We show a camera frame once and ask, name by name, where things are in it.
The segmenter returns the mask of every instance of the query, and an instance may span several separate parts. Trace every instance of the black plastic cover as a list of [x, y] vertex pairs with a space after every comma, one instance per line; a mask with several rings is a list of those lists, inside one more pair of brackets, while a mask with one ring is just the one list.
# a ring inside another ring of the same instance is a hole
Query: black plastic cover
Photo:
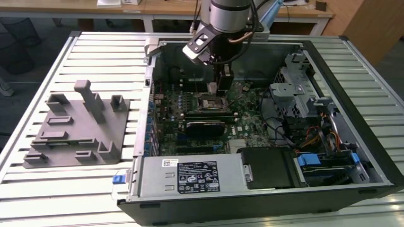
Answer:
[[240, 148], [243, 164], [250, 165], [252, 181], [248, 189], [300, 188], [294, 158], [295, 152], [288, 147]]

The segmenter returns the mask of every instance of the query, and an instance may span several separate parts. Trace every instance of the barcode sticker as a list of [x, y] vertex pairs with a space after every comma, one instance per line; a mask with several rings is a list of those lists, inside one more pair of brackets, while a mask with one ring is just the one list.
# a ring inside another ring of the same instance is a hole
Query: barcode sticker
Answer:
[[163, 167], [178, 167], [178, 159], [163, 159]]

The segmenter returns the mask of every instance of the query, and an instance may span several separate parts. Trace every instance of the white paper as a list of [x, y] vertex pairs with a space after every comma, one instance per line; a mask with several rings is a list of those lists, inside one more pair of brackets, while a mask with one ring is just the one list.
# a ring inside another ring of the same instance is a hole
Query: white paper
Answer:
[[295, 0], [295, 1], [284, 2], [286, 6], [294, 6], [294, 5], [304, 6], [307, 4], [308, 4], [308, 2], [306, 2], [304, 0]]
[[120, 0], [98, 0], [96, 7], [98, 8], [119, 8]]

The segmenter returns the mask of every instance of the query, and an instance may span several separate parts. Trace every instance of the motherboard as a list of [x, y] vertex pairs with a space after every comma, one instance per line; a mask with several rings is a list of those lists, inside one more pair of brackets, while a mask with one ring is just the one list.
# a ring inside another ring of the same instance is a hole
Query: motherboard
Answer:
[[248, 81], [234, 82], [226, 96], [210, 94], [206, 84], [196, 82], [158, 82], [159, 155], [226, 154], [271, 146], [260, 115], [263, 94]]

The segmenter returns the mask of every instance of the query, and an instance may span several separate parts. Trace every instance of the wooden desk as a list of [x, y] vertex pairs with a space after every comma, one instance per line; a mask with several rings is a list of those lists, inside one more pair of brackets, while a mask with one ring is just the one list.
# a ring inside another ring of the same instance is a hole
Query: wooden desk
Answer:
[[[314, 23], [311, 35], [322, 35], [331, 11], [322, 12], [306, 6], [280, 9], [276, 22]], [[192, 0], [143, 0], [140, 5], [123, 5], [122, 8], [98, 9], [96, 0], [0, 0], [0, 17], [50, 18], [106, 18], [142, 19], [147, 32], [154, 32], [152, 20], [192, 20], [195, 2]]]

